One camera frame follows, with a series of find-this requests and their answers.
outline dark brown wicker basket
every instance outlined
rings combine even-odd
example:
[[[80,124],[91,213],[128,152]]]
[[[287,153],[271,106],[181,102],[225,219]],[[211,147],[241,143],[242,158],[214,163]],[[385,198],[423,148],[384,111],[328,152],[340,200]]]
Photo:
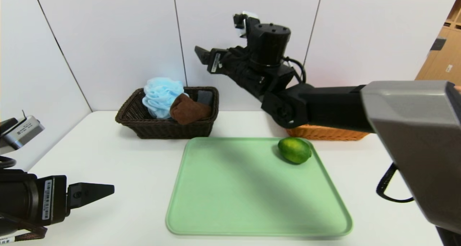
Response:
[[[211,133],[213,123],[218,116],[219,93],[214,87],[184,87],[184,92],[197,101],[198,91],[206,90],[213,93],[211,117],[196,121],[188,125],[180,125],[175,120],[154,119],[143,105],[145,96],[142,88],[122,105],[115,117],[115,121],[131,128],[141,139],[191,139],[207,137]]]

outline white wall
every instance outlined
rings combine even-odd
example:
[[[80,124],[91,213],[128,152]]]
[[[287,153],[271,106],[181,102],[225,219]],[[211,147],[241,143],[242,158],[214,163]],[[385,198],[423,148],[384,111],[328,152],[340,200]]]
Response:
[[[152,77],[185,83],[174,0],[40,0],[92,110],[119,110]]]
[[[260,110],[261,103],[229,77],[210,75],[194,47],[205,49],[246,46],[232,16],[242,11],[258,14],[263,23],[291,29],[285,55],[303,61],[317,11],[318,0],[176,0],[187,81],[190,86],[211,85],[220,93],[220,110]]]
[[[46,128],[5,154],[19,169],[29,170],[90,113],[37,0],[1,0],[0,95],[2,120],[20,118],[24,109]]]
[[[306,59],[316,86],[413,80],[455,0],[321,0]]]

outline gray cloth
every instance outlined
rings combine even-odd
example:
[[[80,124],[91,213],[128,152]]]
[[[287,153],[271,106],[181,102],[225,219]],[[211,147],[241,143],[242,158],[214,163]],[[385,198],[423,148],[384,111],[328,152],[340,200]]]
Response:
[[[211,106],[211,103],[213,102],[213,92],[199,90],[197,102]]]

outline tabletop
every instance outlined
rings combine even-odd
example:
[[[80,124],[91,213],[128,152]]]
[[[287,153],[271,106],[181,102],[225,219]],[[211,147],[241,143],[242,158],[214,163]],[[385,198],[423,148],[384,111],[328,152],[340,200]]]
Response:
[[[436,228],[415,202],[393,203],[376,195],[391,159],[375,134],[357,142],[313,141],[354,220],[347,236],[327,240],[278,237],[176,236],[166,211],[187,140],[143,140],[114,121],[117,112],[88,115],[30,170],[38,177],[66,175],[77,182],[115,185],[115,193],[72,210],[48,227],[45,239],[19,245],[155,246],[387,246],[442,245]],[[213,137],[284,137],[264,112],[219,112]],[[410,193],[396,175],[388,195]]]

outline black cable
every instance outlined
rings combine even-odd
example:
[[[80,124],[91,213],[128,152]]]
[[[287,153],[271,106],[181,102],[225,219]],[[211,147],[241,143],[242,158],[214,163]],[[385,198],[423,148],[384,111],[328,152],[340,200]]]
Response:
[[[296,79],[298,80],[299,83],[303,82],[301,78],[299,77],[298,73],[295,74]]]
[[[13,167],[16,165],[16,160],[0,156],[0,169],[6,169],[7,167]]]
[[[396,170],[397,170],[397,166],[394,163],[391,164],[389,169],[384,174],[384,176],[382,176],[382,179],[379,181],[379,184],[376,187],[376,193],[380,197],[384,198],[385,200],[389,200],[389,201],[396,202],[396,203],[408,203],[408,202],[413,201],[414,200],[413,197],[410,197],[406,200],[397,200],[392,197],[388,197],[387,195],[384,194],[384,192],[387,189],[387,185],[389,185],[390,179],[392,179]]]
[[[299,80],[299,77],[298,75],[296,79],[298,79],[298,82],[302,82],[302,83],[305,83],[306,82],[306,70],[304,69],[304,66],[301,64],[301,62],[298,62],[296,59],[291,59],[290,57],[285,57],[283,58],[285,61],[287,62],[293,62],[295,63],[296,65],[298,65],[298,67],[301,69],[301,80]]]

